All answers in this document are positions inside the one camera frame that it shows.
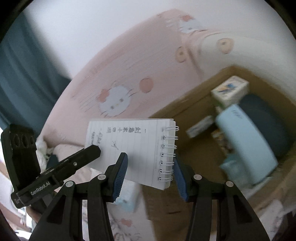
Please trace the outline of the dark blue round object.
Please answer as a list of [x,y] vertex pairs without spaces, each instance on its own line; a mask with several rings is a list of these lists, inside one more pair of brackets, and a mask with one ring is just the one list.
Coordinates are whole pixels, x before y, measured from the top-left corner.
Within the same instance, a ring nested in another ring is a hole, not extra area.
[[262,133],[276,158],[283,158],[291,149],[293,138],[278,114],[255,94],[243,97],[239,106]]

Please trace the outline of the white spiral notebook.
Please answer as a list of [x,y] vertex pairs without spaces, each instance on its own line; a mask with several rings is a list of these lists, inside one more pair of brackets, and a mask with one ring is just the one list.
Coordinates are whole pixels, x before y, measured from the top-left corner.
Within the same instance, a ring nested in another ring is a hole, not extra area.
[[127,180],[164,190],[173,180],[177,131],[172,119],[92,120],[85,146],[99,146],[101,155],[89,167],[104,172],[120,153],[126,153]]

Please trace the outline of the brown cardboard box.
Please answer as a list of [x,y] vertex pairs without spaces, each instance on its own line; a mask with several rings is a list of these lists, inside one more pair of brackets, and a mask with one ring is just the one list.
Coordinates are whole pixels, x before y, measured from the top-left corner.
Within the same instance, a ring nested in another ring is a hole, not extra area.
[[230,66],[152,117],[174,119],[177,159],[233,181],[266,229],[295,210],[295,101],[275,84]]

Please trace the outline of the light blue box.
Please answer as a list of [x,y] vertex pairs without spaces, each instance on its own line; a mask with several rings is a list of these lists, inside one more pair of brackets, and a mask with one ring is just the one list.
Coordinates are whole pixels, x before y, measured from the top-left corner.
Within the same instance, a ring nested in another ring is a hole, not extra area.
[[261,182],[278,166],[266,139],[237,104],[220,113],[215,122],[232,145],[251,185]]

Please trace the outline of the white printed small box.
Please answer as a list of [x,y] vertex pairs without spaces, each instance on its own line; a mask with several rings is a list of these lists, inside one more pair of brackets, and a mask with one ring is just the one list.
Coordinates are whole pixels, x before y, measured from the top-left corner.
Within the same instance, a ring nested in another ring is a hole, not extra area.
[[235,75],[211,90],[212,97],[222,109],[240,102],[248,93],[249,82]]

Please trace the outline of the light blue tissue pack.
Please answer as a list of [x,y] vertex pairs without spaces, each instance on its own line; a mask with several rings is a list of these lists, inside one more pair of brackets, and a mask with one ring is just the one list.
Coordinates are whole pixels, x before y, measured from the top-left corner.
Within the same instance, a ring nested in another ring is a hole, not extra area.
[[124,180],[119,197],[114,202],[126,212],[135,212],[140,195],[140,184]]

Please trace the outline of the pink Hello Kitty bedsheet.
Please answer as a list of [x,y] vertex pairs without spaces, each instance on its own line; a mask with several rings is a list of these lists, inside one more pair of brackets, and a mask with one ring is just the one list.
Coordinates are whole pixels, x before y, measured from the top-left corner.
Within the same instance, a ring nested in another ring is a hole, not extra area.
[[[230,33],[203,30],[176,9],[135,26],[101,50],[66,87],[41,132],[55,150],[85,146],[89,122],[152,115],[222,69],[238,66],[295,101],[295,52]],[[140,184],[135,212],[107,203],[113,240],[187,240],[193,204],[174,173],[164,190]],[[217,201],[211,235],[217,234]]]

